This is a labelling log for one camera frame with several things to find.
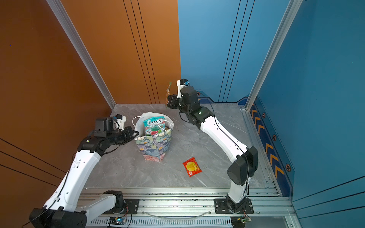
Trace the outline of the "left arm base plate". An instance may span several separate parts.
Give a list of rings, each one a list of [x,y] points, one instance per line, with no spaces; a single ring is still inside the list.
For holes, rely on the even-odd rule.
[[[103,213],[103,215],[125,215],[137,214],[139,209],[139,199],[124,199],[123,207],[119,209],[111,209]]]

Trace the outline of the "teal Fox's cherry candy bag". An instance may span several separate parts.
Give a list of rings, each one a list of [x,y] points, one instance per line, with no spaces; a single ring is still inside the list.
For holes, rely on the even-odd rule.
[[[143,121],[145,135],[153,136],[166,131],[165,118],[163,116],[151,117]]]

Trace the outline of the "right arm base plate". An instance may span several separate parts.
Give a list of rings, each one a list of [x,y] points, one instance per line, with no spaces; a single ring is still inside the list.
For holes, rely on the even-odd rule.
[[[244,198],[236,204],[228,198],[214,199],[214,209],[216,214],[253,214],[254,209],[249,198]]]

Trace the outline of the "floral paper gift bag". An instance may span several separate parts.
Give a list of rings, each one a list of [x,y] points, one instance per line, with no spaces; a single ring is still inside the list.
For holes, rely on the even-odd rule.
[[[166,131],[153,136],[146,136],[143,121],[151,117],[163,116],[165,118]],[[145,160],[161,162],[169,149],[172,139],[174,123],[171,118],[160,113],[147,112],[132,119],[133,127],[139,132],[135,139],[137,147]]]

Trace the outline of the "green noodle snack packet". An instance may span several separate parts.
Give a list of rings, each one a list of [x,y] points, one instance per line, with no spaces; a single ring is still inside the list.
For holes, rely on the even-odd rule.
[[[169,86],[166,90],[166,98],[168,98],[170,96],[171,85],[172,85],[172,82],[169,82]]]

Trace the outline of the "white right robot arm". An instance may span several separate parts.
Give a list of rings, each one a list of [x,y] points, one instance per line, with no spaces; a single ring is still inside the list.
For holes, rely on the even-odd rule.
[[[182,85],[177,95],[168,95],[166,105],[186,114],[188,121],[210,136],[225,152],[231,162],[227,174],[231,180],[226,196],[230,213],[245,212],[250,193],[249,181],[258,168],[258,150],[247,147],[226,130],[213,109],[202,106],[198,93],[192,86]]]

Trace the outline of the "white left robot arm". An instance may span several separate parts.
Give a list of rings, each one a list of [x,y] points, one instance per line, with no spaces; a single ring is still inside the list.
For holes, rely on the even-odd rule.
[[[92,170],[106,150],[124,145],[139,135],[132,127],[84,138],[65,177],[41,209],[33,209],[29,223],[35,228],[84,228],[106,211],[125,213],[127,205],[121,191],[106,191],[86,206],[77,207],[81,192]]]

